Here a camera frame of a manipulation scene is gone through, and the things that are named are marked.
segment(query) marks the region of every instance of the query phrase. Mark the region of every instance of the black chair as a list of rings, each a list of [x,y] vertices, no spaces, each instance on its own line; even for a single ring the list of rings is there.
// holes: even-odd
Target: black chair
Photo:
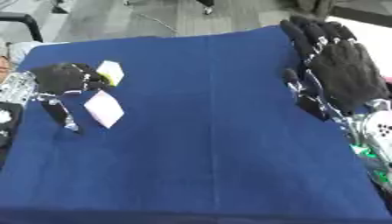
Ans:
[[[0,21],[23,23],[29,28],[32,39],[38,42],[44,42],[41,32],[39,31],[37,21],[35,21],[35,19],[28,14],[16,12],[0,12]]]

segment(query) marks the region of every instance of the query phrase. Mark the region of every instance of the white foam cube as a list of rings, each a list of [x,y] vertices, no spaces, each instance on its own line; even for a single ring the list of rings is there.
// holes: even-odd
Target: white foam cube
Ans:
[[[91,97],[84,107],[98,123],[107,129],[110,129],[124,115],[118,101],[103,90]]]

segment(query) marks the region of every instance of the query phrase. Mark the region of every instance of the black glove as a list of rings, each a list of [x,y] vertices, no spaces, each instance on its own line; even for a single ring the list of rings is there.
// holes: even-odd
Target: black glove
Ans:
[[[109,81],[85,64],[60,63],[31,70],[36,76],[38,92],[63,95],[97,88],[107,88]]]
[[[281,27],[301,59],[297,76],[303,81],[308,73],[314,74],[335,108],[350,112],[370,100],[388,99],[389,91],[375,63],[345,26],[291,17]]]
[[[22,120],[23,107],[20,104],[0,102],[0,149],[9,149]]]

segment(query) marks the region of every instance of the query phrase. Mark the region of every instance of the blue tablecloth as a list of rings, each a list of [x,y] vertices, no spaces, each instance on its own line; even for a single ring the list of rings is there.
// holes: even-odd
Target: blue tablecloth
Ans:
[[[0,174],[0,207],[389,217],[333,123],[294,106],[279,75],[295,53],[277,27],[196,38],[41,46],[21,70],[57,62],[126,73],[110,93],[125,116],[104,129],[64,97],[85,134],[37,103]]]

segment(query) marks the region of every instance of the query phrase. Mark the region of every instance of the white robot part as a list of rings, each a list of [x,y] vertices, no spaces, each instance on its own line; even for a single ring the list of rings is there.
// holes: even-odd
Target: white robot part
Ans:
[[[392,163],[392,111],[382,110],[370,114],[362,124],[362,135],[386,164]]]

